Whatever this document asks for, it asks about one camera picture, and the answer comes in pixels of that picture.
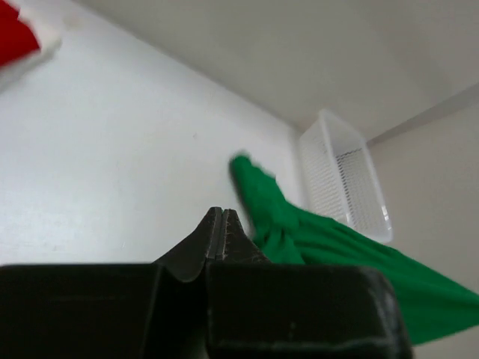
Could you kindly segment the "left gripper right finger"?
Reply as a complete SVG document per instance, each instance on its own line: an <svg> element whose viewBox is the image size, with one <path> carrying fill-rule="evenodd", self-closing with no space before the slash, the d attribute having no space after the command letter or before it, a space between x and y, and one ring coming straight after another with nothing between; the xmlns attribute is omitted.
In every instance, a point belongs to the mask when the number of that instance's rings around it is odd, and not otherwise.
<svg viewBox="0 0 479 359"><path fill-rule="evenodd" d="M211 358L412 358L394 290L364 266L271 263L222 215L205 268Z"/></svg>

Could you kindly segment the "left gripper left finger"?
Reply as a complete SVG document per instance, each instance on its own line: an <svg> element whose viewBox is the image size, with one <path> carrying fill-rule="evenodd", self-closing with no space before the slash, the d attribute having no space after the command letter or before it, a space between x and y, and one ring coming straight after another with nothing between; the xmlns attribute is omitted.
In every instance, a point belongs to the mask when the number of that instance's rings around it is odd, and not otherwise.
<svg viewBox="0 0 479 359"><path fill-rule="evenodd" d="M177 358L206 316L222 211L151 263L1 268L3 358Z"/></svg>

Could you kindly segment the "green t shirt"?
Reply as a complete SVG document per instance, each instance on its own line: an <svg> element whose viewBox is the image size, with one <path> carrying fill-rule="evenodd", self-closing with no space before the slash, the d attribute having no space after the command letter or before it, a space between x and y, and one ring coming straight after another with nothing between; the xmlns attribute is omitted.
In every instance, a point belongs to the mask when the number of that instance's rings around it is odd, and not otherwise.
<svg viewBox="0 0 479 359"><path fill-rule="evenodd" d="M413 345L478 326L478 294L330 217L290 203L275 177L248 156L230 160L254 226L253 242L273 263L367 266L391 282Z"/></svg>

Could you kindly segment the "red t shirt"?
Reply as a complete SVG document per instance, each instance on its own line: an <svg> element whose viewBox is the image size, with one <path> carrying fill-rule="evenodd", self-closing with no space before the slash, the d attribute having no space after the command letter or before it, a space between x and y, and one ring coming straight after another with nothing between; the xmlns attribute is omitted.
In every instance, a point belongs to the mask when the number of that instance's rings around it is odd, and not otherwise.
<svg viewBox="0 0 479 359"><path fill-rule="evenodd" d="M40 50L34 32L19 15L19 9L1 1L1 67Z"/></svg>

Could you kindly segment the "white t shirt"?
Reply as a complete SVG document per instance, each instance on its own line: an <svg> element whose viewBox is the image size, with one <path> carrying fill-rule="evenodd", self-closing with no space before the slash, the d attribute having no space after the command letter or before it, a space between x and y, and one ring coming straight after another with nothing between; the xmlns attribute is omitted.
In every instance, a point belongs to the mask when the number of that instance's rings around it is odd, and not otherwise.
<svg viewBox="0 0 479 359"><path fill-rule="evenodd" d="M1 89L48 61L61 47L59 31L31 8L1 2Z"/></svg>

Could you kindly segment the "white plastic basket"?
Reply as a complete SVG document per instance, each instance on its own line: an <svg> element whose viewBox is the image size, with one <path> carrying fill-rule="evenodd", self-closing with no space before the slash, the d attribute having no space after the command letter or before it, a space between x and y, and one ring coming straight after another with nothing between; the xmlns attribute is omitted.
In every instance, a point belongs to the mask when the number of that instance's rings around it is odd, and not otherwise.
<svg viewBox="0 0 479 359"><path fill-rule="evenodd" d="M299 155L311 212L379 243L393 240L373 160L364 136L323 109L300 136Z"/></svg>

